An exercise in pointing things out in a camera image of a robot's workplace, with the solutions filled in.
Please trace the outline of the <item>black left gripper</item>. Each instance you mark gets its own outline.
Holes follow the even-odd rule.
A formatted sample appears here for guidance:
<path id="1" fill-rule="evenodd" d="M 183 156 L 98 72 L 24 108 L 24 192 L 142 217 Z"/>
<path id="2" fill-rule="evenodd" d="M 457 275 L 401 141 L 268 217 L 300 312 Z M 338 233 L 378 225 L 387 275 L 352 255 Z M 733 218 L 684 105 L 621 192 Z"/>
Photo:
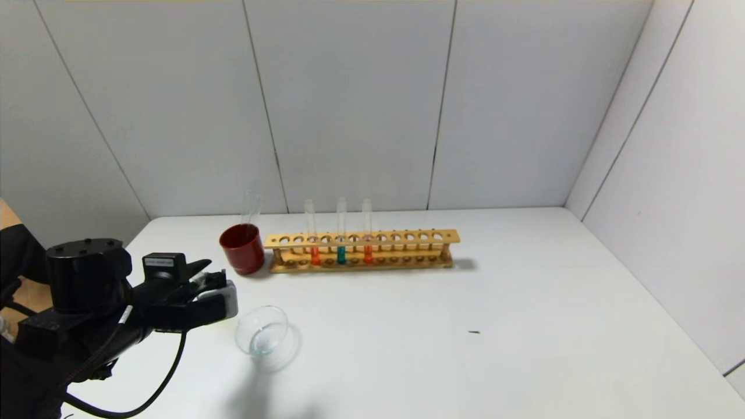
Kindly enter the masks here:
<path id="1" fill-rule="evenodd" d="M 184 254 L 152 253 L 142 258 L 144 280 L 134 287 L 134 307 L 140 311 L 164 310 L 183 305 L 188 278 L 212 263 L 210 259 L 186 262 Z"/>

